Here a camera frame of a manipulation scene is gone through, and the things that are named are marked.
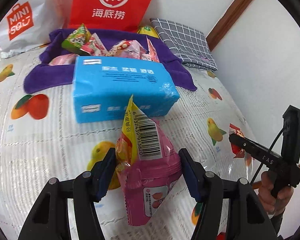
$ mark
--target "black cable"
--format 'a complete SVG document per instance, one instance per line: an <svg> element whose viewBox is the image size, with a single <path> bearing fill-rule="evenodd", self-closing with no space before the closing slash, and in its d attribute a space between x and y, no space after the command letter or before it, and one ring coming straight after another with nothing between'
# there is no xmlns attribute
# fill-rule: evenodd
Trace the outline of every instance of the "black cable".
<svg viewBox="0 0 300 240"><path fill-rule="evenodd" d="M272 144L271 144L271 146L270 146L270 148L269 148L269 150L268 150L268 153L271 152L272 148L274 147L275 143L277 142L277 140L279 139L279 137L280 137L280 135L281 135L282 133L283 133L283 128L281 129L281 131L278 133L278 135L276 136L276 138L275 138L274 141L272 142ZM260 170L261 170L261 168L262 168L262 165L263 165L263 163L261 163L261 164L259 165L259 167L258 167L258 169L256 170L255 174L253 175L253 178L252 178L252 180L250 181L250 185L253 184L254 180L256 179L258 173L260 172Z"/></svg>

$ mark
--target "silver screw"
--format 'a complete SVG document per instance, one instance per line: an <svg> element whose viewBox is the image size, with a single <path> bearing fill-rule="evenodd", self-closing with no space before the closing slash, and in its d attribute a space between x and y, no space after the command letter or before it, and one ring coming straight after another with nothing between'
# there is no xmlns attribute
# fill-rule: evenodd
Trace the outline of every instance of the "silver screw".
<svg viewBox="0 0 300 240"><path fill-rule="evenodd" d="M240 178L239 181L241 184L244 184L244 185L248 183L248 181L245 178Z"/></svg>
<svg viewBox="0 0 300 240"><path fill-rule="evenodd" d="M49 179L49 184L53 185L57 182L57 178L51 178Z"/></svg>
<svg viewBox="0 0 300 240"><path fill-rule="evenodd" d="M82 177L84 178L88 178L91 176L91 172L90 171L85 171L83 174L82 174Z"/></svg>
<svg viewBox="0 0 300 240"><path fill-rule="evenodd" d="M214 177L214 173L213 173L212 171L207 171L207 172L206 172L206 176L207 176L208 178L213 178L213 177Z"/></svg>

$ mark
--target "blue tissue package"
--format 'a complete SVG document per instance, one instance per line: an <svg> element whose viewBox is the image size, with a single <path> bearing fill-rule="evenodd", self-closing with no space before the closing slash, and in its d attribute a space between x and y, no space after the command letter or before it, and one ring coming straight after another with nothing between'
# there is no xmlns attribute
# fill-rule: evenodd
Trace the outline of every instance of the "blue tissue package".
<svg viewBox="0 0 300 240"><path fill-rule="evenodd" d="M131 95L147 116L163 116L180 97L161 63L132 58L77 57L73 85L78 123L123 119Z"/></svg>

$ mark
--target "gray checkered fabric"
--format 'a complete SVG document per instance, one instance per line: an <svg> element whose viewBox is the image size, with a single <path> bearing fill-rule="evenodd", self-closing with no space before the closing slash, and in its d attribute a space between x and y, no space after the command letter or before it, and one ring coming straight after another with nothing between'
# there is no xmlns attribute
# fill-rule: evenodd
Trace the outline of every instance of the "gray checkered fabric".
<svg viewBox="0 0 300 240"><path fill-rule="evenodd" d="M202 32L163 19L151 18L150 21L160 39L174 55L182 59L183 65L211 71L218 70Z"/></svg>

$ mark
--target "purple towel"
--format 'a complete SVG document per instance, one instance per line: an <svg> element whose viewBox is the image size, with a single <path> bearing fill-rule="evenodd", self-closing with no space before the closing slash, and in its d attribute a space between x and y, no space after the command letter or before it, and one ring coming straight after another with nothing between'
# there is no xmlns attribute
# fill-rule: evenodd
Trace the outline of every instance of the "purple towel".
<svg viewBox="0 0 300 240"><path fill-rule="evenodd" d="M51 43L40 55L41 64L37 65L25 78L24 90L32 94L47 88L72 84L74 64L49 66L49 62L57 56L70 52L61 47L61 43L73 32L74 29L58 29L50 33ZM145 49L148 48L146 35L113 31L90 29L91 33L97 33L103 45L110 50L113 45L122 40L137 40ZM170 73L176 86L196 91L191 74L182 66L181 59L177 58L169 48L160 40L147 36L155 47L160 62Z"/></svg>

